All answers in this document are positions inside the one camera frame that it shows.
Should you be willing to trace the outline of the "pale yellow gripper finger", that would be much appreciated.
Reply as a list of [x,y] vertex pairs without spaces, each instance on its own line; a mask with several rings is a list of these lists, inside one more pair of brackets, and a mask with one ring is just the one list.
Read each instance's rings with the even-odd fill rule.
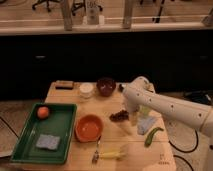
[[137,121],[138,121],[138,113],[137,112],[130,113],[129,114],[129,121],[130,121],[132,126],[135,126],[137,124]]

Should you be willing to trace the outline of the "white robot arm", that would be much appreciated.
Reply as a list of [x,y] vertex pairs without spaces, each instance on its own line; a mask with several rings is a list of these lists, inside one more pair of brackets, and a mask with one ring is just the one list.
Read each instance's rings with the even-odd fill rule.
[[213,135],[213,107],[152,92],[146,77],[139,76],[124,90],[124,104],[129,113],[140,106],[149,107],[167,117],[174,118],[206,136]]

